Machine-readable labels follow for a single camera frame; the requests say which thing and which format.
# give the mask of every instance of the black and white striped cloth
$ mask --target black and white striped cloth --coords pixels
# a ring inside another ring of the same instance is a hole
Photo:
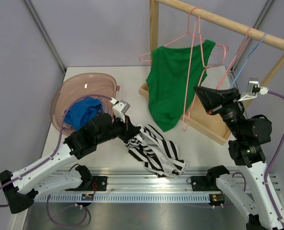
[[[142,126],[140,131],[127,143],[129,154],[159,176],[179,177],[188,165],[179,159],[177,146],[151,125]]]

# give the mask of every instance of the pink hanger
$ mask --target pink hanger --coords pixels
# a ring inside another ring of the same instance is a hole
[[[219,89],[219,87],[222,85],[224,79],[226,78],[226,76],[228,75],[229,71],[231,70],[231,68],[233,67],[234,63],[237,61],[238,57],[240,56],[240,54],[242,53],[242,51],[244,50],[245,46],[248,44],[250,38],[248,38],[248,34],[251,31],[251,27],[249,27],[241,45],[239,46],[239,49],[236,53],[236,55],[234,56],[234,58],[232,59],[230,65],[228,66],[228,68],[226,69],[226,72],[224,73],[222,79],[220,80],[220,82],[218,83],[216,89]]]
[[[185,88],[185,98],[184,98],[184,107],[183,107],[183,119],[182,119],[182,129],[183,131],[186,131],[187,130],[187,127],[188,127],[188,124],[189,124],[189,120],[190,120],[190,116],[191,116],[191,110],[193,108],[193,105],[194,105],[194,102],[195,102],[195,99],[196,99],[196,94],[194,95],[194,98],[193,98],[193,101],[192,101],[192,104],[189,108],[189,113],[188,113],[188,122],[186,123],[186,126],[184,127],[184,123],[185,123],[185,120],[184,120],[184,115],[185,115],[185,107],[186,107],[186,97],[187,97],[187,92],[188,92],[188,84],[189,84],[189,78],[190,78],[190,69],[191,69],[191,60],[192,60],[192,53],[193,53],[193,45],[194,45],[194,38],[196,37],[195,36],[195,31],[196,31],[196,22],[198,20],[198,35],[199,35],[199,41],[200,41],[200,50],[201,50],[201,58],[202,58],[202,63],[203,63],[203,67],[204,67],[204,70],[203,72],[201,73],[201,76],[199,78],[199,82],[198,82],[198,86],[200,85],[201,83],[201,80],[203,78],[203,75],[204,75],[204,72],[209,69],[209,68],[212,68],[212,67],[217,67],[217,66],[221,66],[225,60],[225,56],[226,56],[226,47],[223,46],[223,49],[224,49],[224,57],[223,57],[223,60],[221,61],[221,63],[219,63],[218,65],[211,65],[211,66],[206,66],[204,64],[204,51],[203,51],[203,44],[202,44],[202,35],[201,35],[201,32],[200,32],[200,29],[201,29],[201,20],[200,20],[200,17],[196,18],[195,20],[195,24],[194,24],[194,31],[193,31],[193,35],[192,35],[192,44],[191,44],[191,54],[190,54],[190,61],[189,61],[189,70],[188,70],[188,77],[187,77],[187,81],[186,81],[186,88]]]
[[[184,35],[182,35],[182,36],[176,38],[175,40],[173,40],[173,41],[171,41],[171,42],[165,44],[164,46],[168,46],[168,45],[170,45],[170,44],[172,44],[172,43],[174,43],[174,42],[176,42],[176,41],[182,39],[183,37],[185,37],[185,36],[187,36],[187,35],[194,36],[195,38],[199,38],[199,37],[195,36],[195,34],[191,34],[191,33],[190,33],[190,16],[191,16],[192,11],[195,10],[195,9],[201,9],[201,7],[194,7],[194,8],[190,11],[189,16],[188,16],[188,24],[187,24],[187,31],[186,31],[186,33],[185,33]],[[216,44],[216,46],[222,47],[224,51],[212,53],[211,55],[224,53],[224,55],[223,55],[223,62],[224,62],[224,61],[225,61],[225,57],[226,57],[226,52],[229,50],[229,46],[223,45],[223,44]],[[141,55],[138,59],[139,59],[140,61],[142,61],[142,62],[149,62],[149,61],[151,61],[151,60],[141,60],[141,58],[142,58],[143,56],[146,56],[146,55],[148,55],[148,54],[151,54],[151,52]]]

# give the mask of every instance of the wooden frame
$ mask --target wooden frame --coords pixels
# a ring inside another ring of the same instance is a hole
[[[149,0],[151,51],[158,47],[159,3],[165,4],[167,6],[170,6],[185,13],[190,13],[190,11],[193,8],[195,8],[195,6],[181,2],[179,0]],[[191,12],[191,15],[196,17],[199,16],[201,19],[205,21],[224,27],[241,35],[246,35],[247,31],[249,30],[249,27],[246,25],[224,18],[214,13],[205,11],[203,9],[197,8]],[[265,32],[252,28],[248,34],[248,37],[260,41],[264,35]],[[269,46],[284,51],[284,39],[282,38],[278,38],[276,36],[268,34],[266,35],[266,37],[263,39],[262,42]],[[265,86],[266,84],[268,84],[283,65],[284,65],[284,54],[280,57],[278,62],[273,66],[273,68],[263,79],[261,85]],[[149,98],[149,88],[147,86],[147,83],[141,86],[141,88],[139,89],[139,93],[142,96]],[[251,102],[252,100],[249,100],[245,104],[245,107],[250,105]],[[184,118],[181,117],[181,119],[185,119],[187,121],[188,116],[185,115]],[[216,142],[222,145],[226,142],[227,138],[230,135],[229,129],[225,126],[221,118],[218,115],[208,116],[204,111],[201,102],[199,100],[196,100],[193,106],[193,115],[189,120],[189,124],[190,126],[194,127],[198,131],[202,132],[203,134],[207,135],[208,137],[210,137],[211,139],[215,140]]]

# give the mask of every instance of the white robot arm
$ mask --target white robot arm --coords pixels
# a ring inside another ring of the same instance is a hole
[[[91,185],[92,175],[86,166],[58,176],[51,176],[58,169],[96,151],[97,145],[114,138],[128,140],[140,133],[140,127],[134,126],[125,115],[130,105],[125,101],[112,99],[115,120],[109,114],[99,113],[81,129],[65,138],[57,151],[45,156],[33,164],[15,171],[0,173],[0,182],[7,198],[11,213],[19,213],[30,207],[35,198],[70,188],[87,189]]]
[[[241,97],[238,89],[213,90],[194,87],[206,112],[219,114],[236,140],[229,144],[229,154],[244,175],[254,201],[235,183],[224,166],[208,170],[210,187],[219,188],[232,201],[247,222],[247,229],[284,229],[284,209],[267,175],[267,164],[261,144],[271,141],[272,123],[266,116],[244,117],[242,101],[253,99],[269,91],[257,79],[250,79],[247,92]]]

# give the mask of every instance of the green tank top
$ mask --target green tank top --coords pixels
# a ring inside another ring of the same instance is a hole
[[[215,42],[203,42],[204,64],[207,65]],[[174,128],[183,114],[185,87],[189,70],[191,48],[168,48],[161,46],[151,52],[152,65],[146,82],[149,87],[149,112],[162,129]],[[200,45],[194,46],[190,79],[187,93],[186,110],[191,105],[195,91],[204,70]]]

